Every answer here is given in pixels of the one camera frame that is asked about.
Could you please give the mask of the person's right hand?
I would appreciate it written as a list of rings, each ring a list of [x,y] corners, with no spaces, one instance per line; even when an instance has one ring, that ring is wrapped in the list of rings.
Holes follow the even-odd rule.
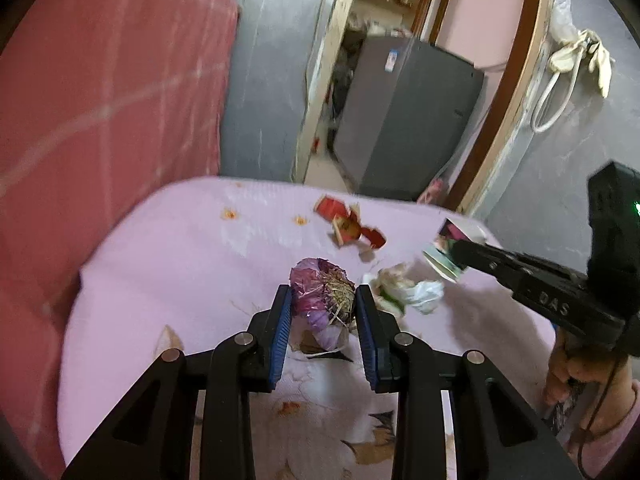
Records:
[[[548,405],[564,402],[568,398],[568,382],[571,379],[586,384],[595,382],[601,387],[601,394],[608,385],[603,405],[615,411],[626,414],[636,402],[628,356],[613,352],[588,351],[586,348],[570,350],[567,334],[562,328],[558,328],[544,385],[544,400]]]

